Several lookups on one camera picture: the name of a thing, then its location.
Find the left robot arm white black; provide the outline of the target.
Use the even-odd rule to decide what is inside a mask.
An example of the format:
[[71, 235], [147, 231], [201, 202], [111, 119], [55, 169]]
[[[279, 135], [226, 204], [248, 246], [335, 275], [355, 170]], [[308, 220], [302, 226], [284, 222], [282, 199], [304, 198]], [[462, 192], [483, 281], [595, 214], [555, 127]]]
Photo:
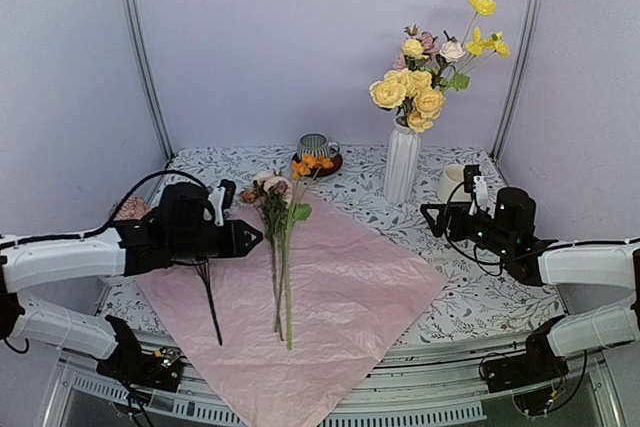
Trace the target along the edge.
[[262, 233], [228, 220], [235, 185], [180, 182], [140, 219], [115, 218], [95, 231], [42, 237], [12, 236], [1, 245], [1, 337], [24, 337], [109, 359], [128, 381], [148, 373], [135, 334], [118, 318], [81, 314], [31, 297], [29, 288], [85, 277], [133, 277], [181, 262], [247, 256]]

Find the pink rose flower stem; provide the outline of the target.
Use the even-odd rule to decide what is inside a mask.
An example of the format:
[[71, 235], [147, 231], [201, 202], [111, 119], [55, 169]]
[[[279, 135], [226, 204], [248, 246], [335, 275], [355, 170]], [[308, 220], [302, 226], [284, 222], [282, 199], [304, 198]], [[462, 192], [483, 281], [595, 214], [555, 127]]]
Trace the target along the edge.
[[428, 31], [420, 32], [419, 26], [415, 23], [406, 26], [403, 31], [406, 39], [393, 60], [392, 68], [397, 71], [426, 70], [429, 65], [436, 62], [439, 52], [438, 37]]

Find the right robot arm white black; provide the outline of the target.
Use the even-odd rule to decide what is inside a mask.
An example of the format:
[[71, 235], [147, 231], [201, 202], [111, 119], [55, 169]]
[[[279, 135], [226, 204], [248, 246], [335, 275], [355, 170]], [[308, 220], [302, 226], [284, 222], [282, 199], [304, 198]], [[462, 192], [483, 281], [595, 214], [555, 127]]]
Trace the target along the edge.
[[639, 339], [639, 240], [562, 242], [534, 234], [535, 201], [522, 189], [498, 191], [489, 213], [479, 202], [423, 204], [431, 232], [455, 248], [459, 241], [495, 255], [496, 265], [520, 284], [606, 286], [628, 295], [579, 314], [556, 317], [532, 332], [517, 374], [537, 383], [552, 371], [556, 358]]

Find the purple pink wrapping paper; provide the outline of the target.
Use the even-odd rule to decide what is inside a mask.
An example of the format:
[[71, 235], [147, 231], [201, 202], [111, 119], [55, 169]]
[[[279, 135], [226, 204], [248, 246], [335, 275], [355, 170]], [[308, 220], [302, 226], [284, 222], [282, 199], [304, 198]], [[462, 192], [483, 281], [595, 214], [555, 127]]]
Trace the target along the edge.
[[273, 330], [271, 250], [211, 264], [218, 344], [199, 277], [159, 269], [136, 282], [187, 359], [249, 426], [315, 426], [440, 294], [445, 277], [318, 198], [290, 252], [293, 340]]

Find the yellow poppy flower stem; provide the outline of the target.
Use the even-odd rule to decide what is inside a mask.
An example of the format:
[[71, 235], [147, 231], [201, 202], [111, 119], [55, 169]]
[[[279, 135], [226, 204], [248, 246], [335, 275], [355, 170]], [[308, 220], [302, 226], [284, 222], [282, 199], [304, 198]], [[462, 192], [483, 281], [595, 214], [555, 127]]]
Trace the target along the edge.
[[497, 10], [494, 0], [468, 0], [473, 9], [473, 17], [465, 31], [462, 44], [465, 55], [455, 63], [457, 73], [449, 74], [449, 82], [442, 92], [454, 90], [456, 92], [466, 90], [470, 84], [470, 74], [489, 58], [500, 57], [506, 59], [510, 56], [508, 44], [503, 39], [503, 32], [494, 32], [484, 35], [477, 24], [479, 17], [491, 17]]

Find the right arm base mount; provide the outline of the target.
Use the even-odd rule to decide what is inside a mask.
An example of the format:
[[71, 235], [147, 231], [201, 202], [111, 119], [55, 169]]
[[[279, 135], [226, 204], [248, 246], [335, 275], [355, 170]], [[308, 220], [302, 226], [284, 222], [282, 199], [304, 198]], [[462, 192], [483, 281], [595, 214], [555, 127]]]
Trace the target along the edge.
[[554, 406], [569, 373], [566, 361], [540, 350], [519, 355], [487, 354], [479, 364], [480, 378], [490, 393], [514, 391], [547, 383], [513, 397], [516, 408], [528, 417], [546, 415]]

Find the blue hydrangea flower stem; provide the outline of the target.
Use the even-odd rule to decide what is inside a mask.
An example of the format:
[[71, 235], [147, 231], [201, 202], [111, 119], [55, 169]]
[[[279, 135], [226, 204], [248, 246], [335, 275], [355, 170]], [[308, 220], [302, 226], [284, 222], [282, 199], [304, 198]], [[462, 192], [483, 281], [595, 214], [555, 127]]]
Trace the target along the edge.
[[199, 276], [199, 278], [201, 279], [204, 285], [207, 302], [208, 302], [208, 306], [209, 306], [209, 310], [212, 318], [212, 323], [216, 333], [216, 338], [217, 338], [218, 344], [222, 346], [223, 338], [222, 338], [222, 334], [221, 334], [221, 330], [220, 330], [220, 326], [217, 318], [215, 303], [214, 303], [209, 261], [206, 257], [194, 257], [191, 259], [191, 264], [195, 268], [197, 275]]

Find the cream yellow rose stem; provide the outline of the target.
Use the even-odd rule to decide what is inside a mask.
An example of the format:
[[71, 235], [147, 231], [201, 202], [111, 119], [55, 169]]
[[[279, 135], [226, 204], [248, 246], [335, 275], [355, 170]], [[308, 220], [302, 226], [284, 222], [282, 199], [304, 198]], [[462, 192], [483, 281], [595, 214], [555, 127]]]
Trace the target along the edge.
[[421, 134], [434, 126], [445, 105], [444, 95], [431, 87], [432, 73], [426, 70], [391, 69], [372, 83], [369, 95], [381, 110], [396, 110], [396, 121]]

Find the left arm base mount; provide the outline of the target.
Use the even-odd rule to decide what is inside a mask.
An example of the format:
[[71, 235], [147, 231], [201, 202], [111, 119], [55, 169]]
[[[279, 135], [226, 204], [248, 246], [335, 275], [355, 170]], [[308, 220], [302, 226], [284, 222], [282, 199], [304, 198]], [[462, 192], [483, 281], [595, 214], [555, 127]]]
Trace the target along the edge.
[[118, 344], [106, 359], [99, 359], [96, 372], [126, 386], [142, 386], [176, 393], [184, 363], [163, 354], [145, 353], [139, 346]]

